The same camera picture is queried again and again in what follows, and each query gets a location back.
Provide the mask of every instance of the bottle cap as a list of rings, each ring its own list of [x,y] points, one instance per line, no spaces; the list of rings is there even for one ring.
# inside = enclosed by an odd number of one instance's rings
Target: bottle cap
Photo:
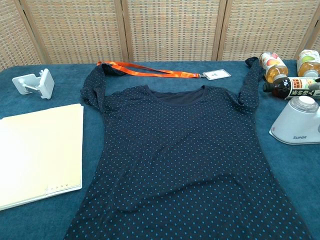
[[[285,78],[287,75],[285,75],[285,74],[278,74],[278,75],[275,75],[274,77],[273,77],[273,80],[275,81],[275,80],[277,80],[277,79],[280,79],[280,78]]]
[[[311,70],[305,71],[303,76],[308,78],[317,78],[319,74],[316,70],[311,69]]]
[[[265,93],[270,93],[273,91],[274,88],[275,88],[274,84],[265,83],[265,84],[263,84],[262,91],[264,91]]]

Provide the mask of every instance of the id badge holder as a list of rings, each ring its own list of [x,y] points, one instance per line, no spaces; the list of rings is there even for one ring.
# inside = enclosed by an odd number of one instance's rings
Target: id badge holder
[[[206,71],[203,73],[202,77],[206,77],[208,80],[216,80],[231,77],[231,74],[224,69],[219,69],[214,71]]]

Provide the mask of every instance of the black bottle cap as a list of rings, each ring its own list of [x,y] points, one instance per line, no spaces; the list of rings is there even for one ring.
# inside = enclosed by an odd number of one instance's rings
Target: black bottle cap
[[[265,93],[270,93],[270,92],[272,92],[273,89],[275,89],[275,85],[274,84],[272,84],[272,83],[263,84],[262,90]]]

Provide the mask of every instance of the table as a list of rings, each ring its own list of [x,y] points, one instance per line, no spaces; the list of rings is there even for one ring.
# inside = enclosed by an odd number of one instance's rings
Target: table
[[[294,60],[287,60],[289,76],[297,76]],[[206,78],[158,78],[106,77],[106,94],[126,88],[148,84],[159,92],[181,92],[198,89],[202,85],[224,87],[239,92],[245,74],[249,71],[244,61],[184,61],[144,62],[144,66],[202,73],[225,69],[232,77],[209,81]],[[98,111],[85,105],[80,98],[80,89],[94,64],[52,64],[14,66],[0,72],[0,119],[48,108],[81,103],[84,105],[82,180],[83,188],[40,201],[28,203],[0,212],[0,238],[25,240],[63,239],[65,232],[80,205],[94,176],[103,147],[103,118]],[[38,94],[21,95],[12,83],[12,78],[48,68],[55,81],[50,100]],[[320,145],[287,145],[269,135],[269,129],[287,100],[271,96],[259,85],[259,107],[256,111],[256,130],[262,150],[271,169],[302,216],[314,238],[320,240]]]

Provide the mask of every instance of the paper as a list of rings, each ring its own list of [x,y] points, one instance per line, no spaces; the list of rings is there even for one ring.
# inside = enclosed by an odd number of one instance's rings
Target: paper
[[[83,106],[0,120],[0,210],[82,187]]]

